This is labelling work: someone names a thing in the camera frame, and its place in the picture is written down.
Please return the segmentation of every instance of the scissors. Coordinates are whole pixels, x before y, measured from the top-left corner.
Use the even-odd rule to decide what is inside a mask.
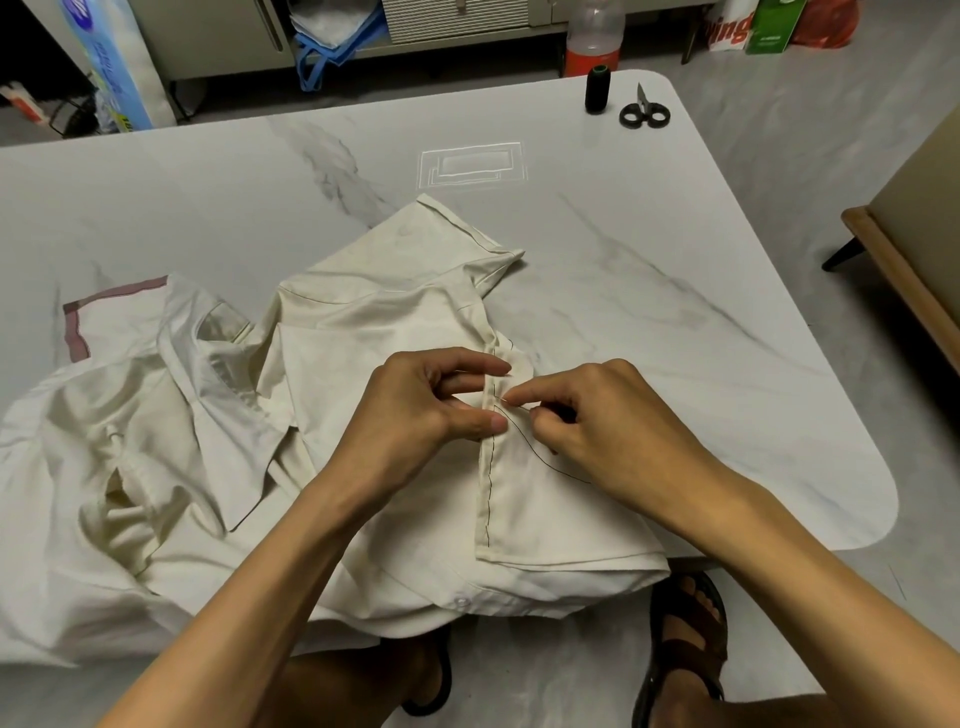
[[[636,85],[636,103],[620,110],[620,124],[627,129],[639,129],[647,123],[651,129],[662,129],[670,123],[670,109],[663,104],[647,101],[643,86]]]

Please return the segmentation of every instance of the brown sandal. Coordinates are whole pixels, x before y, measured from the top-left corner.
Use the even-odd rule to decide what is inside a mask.
[[[703,592],[720,613],[720,621],[680,587],[680,580],[689,576],[696,584],[696,591]],[[667,615],[685,621],[704,638],[704,649],[698,649],[686,640],[663,640],[663,618]],[[636,697],[634,728],[647,728],[654,701],[660,694],[666,676],[677,669],[693,672],[704,681],[710,697],[723,700],[720,687],[720,670],[727,662],[727,612],[720,593],[702,571],[674,574],[654,587],[650,599],[650,636],[653,646],[650,666],[643,679],[643,687]]]

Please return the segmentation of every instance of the red plastic bag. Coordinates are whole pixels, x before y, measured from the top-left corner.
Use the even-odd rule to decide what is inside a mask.
[[[806,0],[791,43],[811,48],[841,48],[860,21],[858,0]]]

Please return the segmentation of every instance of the black thread spool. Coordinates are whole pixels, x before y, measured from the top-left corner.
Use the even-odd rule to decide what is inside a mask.
[[[595,65],[587,73],[587,98],[584,106],[587,113],[603,113],[610,95],[610,67]]]

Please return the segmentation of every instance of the scissors blade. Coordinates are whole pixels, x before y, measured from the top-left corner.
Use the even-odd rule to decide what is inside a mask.
[[[644,116],[650,116],[650,102],[647,101],[647,95],[643,92],[641,84],[636,85],[636,102],[640,104],[640,110]]]

